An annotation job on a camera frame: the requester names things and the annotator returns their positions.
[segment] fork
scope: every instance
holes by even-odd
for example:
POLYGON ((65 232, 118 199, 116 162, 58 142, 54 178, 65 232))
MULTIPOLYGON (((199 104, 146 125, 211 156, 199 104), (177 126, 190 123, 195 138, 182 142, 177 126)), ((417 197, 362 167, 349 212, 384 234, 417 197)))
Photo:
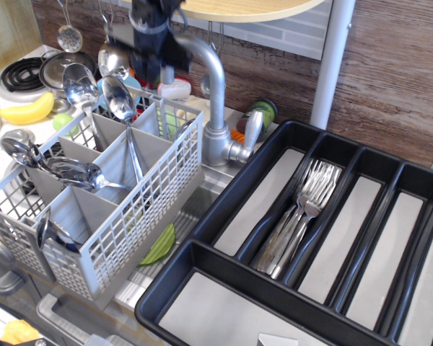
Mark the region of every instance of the fork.
POLYGON ((290 216, 289 220, 282 226, 279 236, 276 238, 275 243, 273 244, 270 252, 266 256, 266 260, 262 263, 262 266, 258 267, 258 270, 261 272, 265 272, 268 275, 271 275, 274 270, 277 262, 281 258, 281 255, 284 253, 284 250, 289 243, 289 239, 292 236, 290 229, 294 229, 295 226, 299 223, 304 211, 305 204, 303 203, 303 196, 311 195, 315 189, 318 188, 318 183, 323 174, 324 163, 318 160, 315 160, 308 172, 308 175, 305 180, 305 184, 302 186, 302 189, 297 194, 296 208, 295 212, 292 216, 290 216))
POLYGON ((306 228, 308 223, 312 218, 316 218, 319 213, 324 209, 325 205, 331 198, 332 192, 335 190, 337 185, 338 177, 341 173, 341 168, 336 167, 332 164, 326 164, 327 170, 321 179, 321 183, 318 185, 316 191, 314 191, 311 196, 309 196, 306 200, 303 200, 305 204, 305 217, 302 218, 301 222, 296 225, 294 231, 292 232, 292 237, 289 245, 286 250, 282 254, 281 259, 276 264, 273 272, 271 273, 271 277, 273 279, 277 279, 281 274, 282 269, 285 264, 290 262, 295 255, 295 252, 298 249, 299 243, 303 239, 305 235, 306 228))
MULTIPOLYGON (((302 176, 300 177, 300 181, 298 184, 298 188, 297 191, 301 190, 305 184, 305 181, 307 180, 307 178, 310 175, 310 170, 311 170, 311 166, 313 165, 313 160, 310 159, 307 162, 307 166, 302 174, 302 176)), ((253 259, 253 261, 250 263, 250 265, 252 267, 254 267, 255 269, 261 271, 261 272, 265 272, 267 266, 269 265, 269 263, 271 262, 272 258, 270 257, 270 254, 272 253, 272 249, 276 246, 276 240, 279 236, 279 234, 281 233, 284 225, 290 220, 290 218, 292 217, 292 214, 295 210, 295 208, 297 207, 296 203, 292 203, 289 208, 284 212, 284 214, 282 215, 281 219, 278 221, 278 223, 276 224, 276 226, 274 227, 274 230, 271 232, 271 234, 269 235, 268 239, 265 241, 265 243, 263 244, 263 246, 261 247, 260 250, 258 250, 257 255, 255 256, 255 258, 253 259)))

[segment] banana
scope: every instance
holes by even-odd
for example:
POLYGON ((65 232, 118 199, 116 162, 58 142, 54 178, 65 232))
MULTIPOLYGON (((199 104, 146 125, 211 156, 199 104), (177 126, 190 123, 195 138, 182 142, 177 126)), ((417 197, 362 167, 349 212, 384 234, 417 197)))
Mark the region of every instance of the banana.
POLYGON ((46 92, 30 105, 0 108, 0 117, 12 124, 30 124, 50 114, 55 103, 55 96, 46 92))

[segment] pot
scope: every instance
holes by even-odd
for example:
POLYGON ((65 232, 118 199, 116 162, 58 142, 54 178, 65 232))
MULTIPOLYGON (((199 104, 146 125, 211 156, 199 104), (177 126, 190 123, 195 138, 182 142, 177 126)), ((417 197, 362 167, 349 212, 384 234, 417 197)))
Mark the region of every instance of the pot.
POLYGON ((93 74, 96 72, 96 63, 91 56, 83 52, 60 52, 47 58, 40 67, 39 77, 43 85, 48 87, 57 98, 66 98, 63 88, 64 69, 72 63, 85 65, 93 74))

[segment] black cutlery tray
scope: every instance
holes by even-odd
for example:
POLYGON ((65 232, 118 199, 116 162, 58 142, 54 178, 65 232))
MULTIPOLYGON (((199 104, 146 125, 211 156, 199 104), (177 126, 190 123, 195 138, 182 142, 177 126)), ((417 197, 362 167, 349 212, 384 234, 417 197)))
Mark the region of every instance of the black cutlery tray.
POLYGON ((197 223, 138 301, 135 315, 141 324, 172 345, 187 345, 161 328, 159 321, 193 273, 199 272, 329 345, 397 345, 432 239, 431 169, 289 120, 276 129, 197 223), (289 148, 304 153, 304 157, 275 203, 235 256, 215 249, 214 244, 226 226, 289 148), (309 158, 336 164, 343 171, 327 206, 309 225, 294 259, 280 280, 273 280, 249 263, 292 203, 292 194, 309 158), (298 287, 359 177, 379 182, 381 188, 327 299, 318 303, 298 292, 298 287), (423 203, 375 328, 371 330, 348 319, 346 311, 389 210, 401 192, 423 203))

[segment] round table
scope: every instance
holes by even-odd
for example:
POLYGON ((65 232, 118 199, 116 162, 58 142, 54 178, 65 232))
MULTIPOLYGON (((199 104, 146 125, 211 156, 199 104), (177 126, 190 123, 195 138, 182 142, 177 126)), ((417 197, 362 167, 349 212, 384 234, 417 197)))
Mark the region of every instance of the round table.
POLYGON ((186 0, 186 16, 210 22, 249 23, 291 17, 324 0, 186 0))

